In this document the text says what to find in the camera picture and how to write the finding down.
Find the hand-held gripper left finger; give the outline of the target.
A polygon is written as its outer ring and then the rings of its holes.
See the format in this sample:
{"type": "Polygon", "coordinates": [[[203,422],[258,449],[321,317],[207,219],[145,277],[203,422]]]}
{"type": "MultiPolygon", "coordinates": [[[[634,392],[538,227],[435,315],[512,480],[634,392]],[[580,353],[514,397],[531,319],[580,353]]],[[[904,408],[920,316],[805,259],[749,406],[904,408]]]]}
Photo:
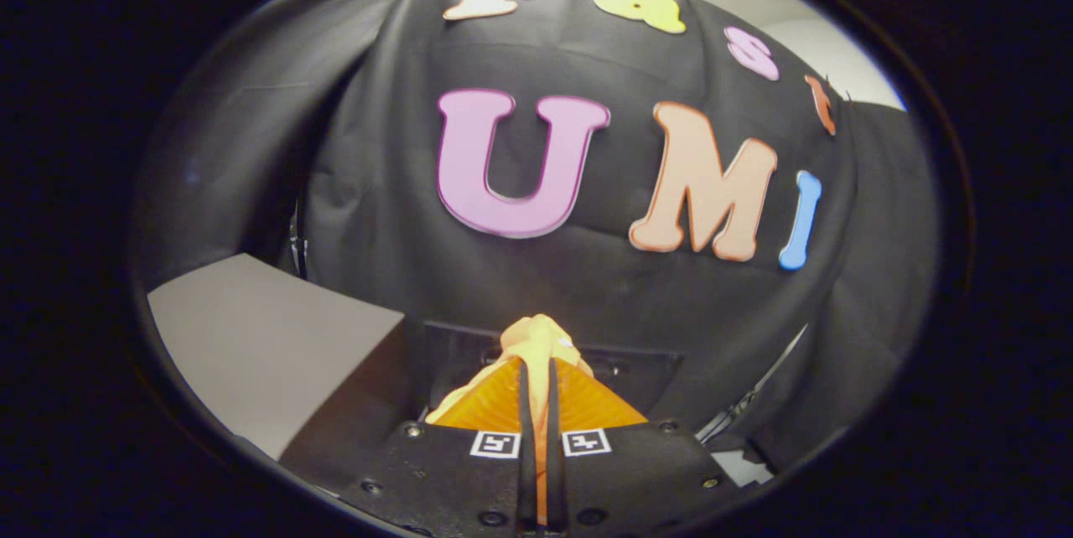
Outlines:
{"type": "Polygon", "coordinates": [[[406,422],[339,499],[398,535],[526,535],[536,528],[533,430],[526,366],[512,359],[469,391],[498,396],[517,427],[406,422]]]}

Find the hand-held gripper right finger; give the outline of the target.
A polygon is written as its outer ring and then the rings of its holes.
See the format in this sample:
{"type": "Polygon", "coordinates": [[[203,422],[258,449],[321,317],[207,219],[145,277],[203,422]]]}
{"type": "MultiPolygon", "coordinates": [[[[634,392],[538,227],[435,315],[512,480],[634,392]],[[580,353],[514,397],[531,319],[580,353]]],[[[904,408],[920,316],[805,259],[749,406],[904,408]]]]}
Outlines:
{"type": "Polygon", "coordinates": [[[547,514],[565,535],[675,535],[739,488],[675,420],[651,422],[590,374],[552,359],[547,514]]]}

